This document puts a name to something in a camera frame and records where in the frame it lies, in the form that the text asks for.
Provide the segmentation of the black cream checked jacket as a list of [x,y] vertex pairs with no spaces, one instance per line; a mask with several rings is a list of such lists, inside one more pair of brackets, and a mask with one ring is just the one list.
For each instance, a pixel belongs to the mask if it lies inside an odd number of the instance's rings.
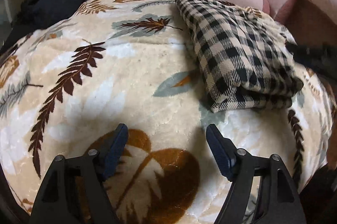
[[289,108],[303,88],[285,26],[253,7],[220,0],[175,0],[191,36],[212,112]]

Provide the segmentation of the cream leaf-print fleece blanket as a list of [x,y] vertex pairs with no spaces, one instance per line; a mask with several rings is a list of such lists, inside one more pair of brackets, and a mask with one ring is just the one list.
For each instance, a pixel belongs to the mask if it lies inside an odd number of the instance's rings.
[[326,163],[333,101],[318,77],[289,109],[213,113],[174,0],[87,0],[1,56],[4,210],[27,222],[57,155],[98,148],[118,124],[129,139],[104,183],[122,223],[212,223],[229,192],[207,125],[252,155],[281,156],[302,189]]

